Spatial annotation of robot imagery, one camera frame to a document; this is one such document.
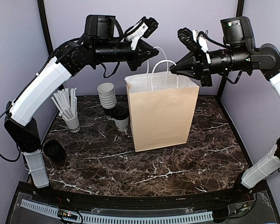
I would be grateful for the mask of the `brown paper bag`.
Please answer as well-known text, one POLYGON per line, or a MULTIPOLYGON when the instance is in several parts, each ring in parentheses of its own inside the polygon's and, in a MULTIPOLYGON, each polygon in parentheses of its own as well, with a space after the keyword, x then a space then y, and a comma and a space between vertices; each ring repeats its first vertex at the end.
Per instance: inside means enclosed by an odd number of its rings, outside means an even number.
POLYGON ((200 87, 189 77, 155 70, 125 77, 136 152, 185 144, 195 113, 200 87))

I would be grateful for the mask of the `stack of paper cups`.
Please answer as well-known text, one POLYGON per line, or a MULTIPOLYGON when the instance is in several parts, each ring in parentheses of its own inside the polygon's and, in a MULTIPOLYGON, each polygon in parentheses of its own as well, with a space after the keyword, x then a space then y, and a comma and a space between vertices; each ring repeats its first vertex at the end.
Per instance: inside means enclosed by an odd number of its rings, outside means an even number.
POLYGON ((106 118, 112 120, 112 114, 117 104, 114 85, 112 83, 102 83, 97 90, 106 118))

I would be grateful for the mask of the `black coffee cup lid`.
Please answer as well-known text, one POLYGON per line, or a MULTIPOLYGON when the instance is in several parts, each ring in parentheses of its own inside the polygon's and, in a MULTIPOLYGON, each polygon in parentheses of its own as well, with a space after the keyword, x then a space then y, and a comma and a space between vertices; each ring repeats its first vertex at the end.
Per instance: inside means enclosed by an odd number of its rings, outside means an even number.
POLYGON ((129 110, 126 107, 116 106, 112 111, 112 117, 116 120, 125 120, 129 117, 129 110))

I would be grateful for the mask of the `white paper coffee cup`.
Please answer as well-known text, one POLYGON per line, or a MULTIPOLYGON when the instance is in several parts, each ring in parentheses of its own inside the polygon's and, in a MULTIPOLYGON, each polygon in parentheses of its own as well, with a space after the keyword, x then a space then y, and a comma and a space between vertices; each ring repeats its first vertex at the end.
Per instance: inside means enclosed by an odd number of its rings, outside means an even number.
POLYGON ((114 122, 118 131, 126 132, 128 130, 129 117, 122 120, 114 119, 114 122))

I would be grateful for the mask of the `stack of black lids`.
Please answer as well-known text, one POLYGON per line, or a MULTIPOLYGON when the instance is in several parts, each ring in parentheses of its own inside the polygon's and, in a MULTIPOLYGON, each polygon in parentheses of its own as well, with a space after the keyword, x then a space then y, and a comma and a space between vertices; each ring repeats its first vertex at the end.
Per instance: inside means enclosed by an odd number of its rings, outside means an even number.
POLYGON ((53 162, 65 160, 65 150, 57 140, 49 140, 43 146, 44 154, 53 162))

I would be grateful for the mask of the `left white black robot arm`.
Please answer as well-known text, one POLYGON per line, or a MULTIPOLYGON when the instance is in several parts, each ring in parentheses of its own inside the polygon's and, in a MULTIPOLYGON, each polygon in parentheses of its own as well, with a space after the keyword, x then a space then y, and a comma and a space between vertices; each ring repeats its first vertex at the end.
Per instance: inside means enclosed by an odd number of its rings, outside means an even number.
POLYGON ((28 171, 38 196, 46 203, 56 200, 56 192, 49 187, 41 153, 41 140, 33 115, 55 90, 79 73, 85 66, 93 69, 103 63, 127 62, 136 71, 146 60, 159 51, 143 40, 135 46, 130 42, 74 39, 60 45, 48 58, 38 75, 6 106, 2 116, 4 128, 25 157, 28 171))

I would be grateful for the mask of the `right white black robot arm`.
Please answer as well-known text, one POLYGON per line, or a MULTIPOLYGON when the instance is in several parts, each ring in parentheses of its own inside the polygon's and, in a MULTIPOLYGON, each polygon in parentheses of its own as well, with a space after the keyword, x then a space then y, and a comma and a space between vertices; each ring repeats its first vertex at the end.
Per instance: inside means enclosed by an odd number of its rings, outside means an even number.
MULTIPOLYGON (((280 52, 272 44, 267 43, 256 49, 245 46, 230 47, 207 53, 192 49, 170 67, 172 73, 199 80, 202 86, 212 85, 213 74, 225 77, 230 71, 251 74, 253 70, 263 74, 275 92, 272 98, 277 102, 268 105, 280 109, 280 52)), ((233 189, 229 191, 229 199, 234 203, 240 202, 249 189, 275 171, 280 171, 280 137, 263 158, 239 174, 233 189)))

